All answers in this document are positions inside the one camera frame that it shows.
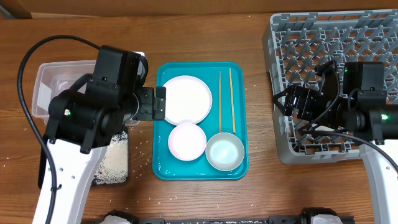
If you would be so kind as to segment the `small pink rice bowl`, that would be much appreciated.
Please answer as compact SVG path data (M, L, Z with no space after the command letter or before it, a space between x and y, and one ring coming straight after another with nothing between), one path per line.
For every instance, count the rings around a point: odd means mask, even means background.
M201 127L184 123L173 128L168 138L169 151L181 161L198 159L205 151L207 138Z

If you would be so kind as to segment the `grey bowl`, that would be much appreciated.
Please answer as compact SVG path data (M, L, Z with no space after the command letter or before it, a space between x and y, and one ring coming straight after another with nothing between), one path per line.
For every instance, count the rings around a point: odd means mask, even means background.
M212 167L226 172L241 165L245 157L245 148L237 136L218 133L207 142L205 154Z

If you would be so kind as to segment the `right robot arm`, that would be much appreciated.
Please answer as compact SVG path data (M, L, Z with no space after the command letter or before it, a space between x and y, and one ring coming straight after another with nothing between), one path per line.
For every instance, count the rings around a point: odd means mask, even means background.
M387 103L382 62L318 64L320 90L290 85L272 97L284 116L307 122L300 134L338 136L358 145L368 174L374 221L397 223L397 105Z

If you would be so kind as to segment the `wooden chopstick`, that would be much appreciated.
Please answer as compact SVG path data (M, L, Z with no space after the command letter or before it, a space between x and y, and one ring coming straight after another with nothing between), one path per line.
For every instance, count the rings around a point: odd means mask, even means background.
M219 99L219 133L222 132L222 76L221 70L219 71L219 82L218 82L218 99Z
M234 93L233 93L233 78L232 78L232 71L229 68L229 86L230 86L230 95L231 95L231 117L232 117L232 124L233 124L233 133L236 133L236 122L235 122L235 112L234 112Z

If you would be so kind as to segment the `large pink plate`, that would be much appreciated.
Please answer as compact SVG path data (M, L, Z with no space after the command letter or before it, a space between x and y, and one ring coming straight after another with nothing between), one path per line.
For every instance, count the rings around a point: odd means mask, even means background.
M166 89L165 120L170 124L198 124L208 116L213 97L201 79L181 75L171 78L163 87Z

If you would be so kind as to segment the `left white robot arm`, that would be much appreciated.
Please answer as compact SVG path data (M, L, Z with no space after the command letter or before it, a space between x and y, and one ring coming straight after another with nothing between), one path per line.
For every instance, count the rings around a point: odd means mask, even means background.
M44 138L50 152L34 223L80 223L93 177L126 121L163 120L164 87L145 87L144 55L99 48L93 73L49 104Z

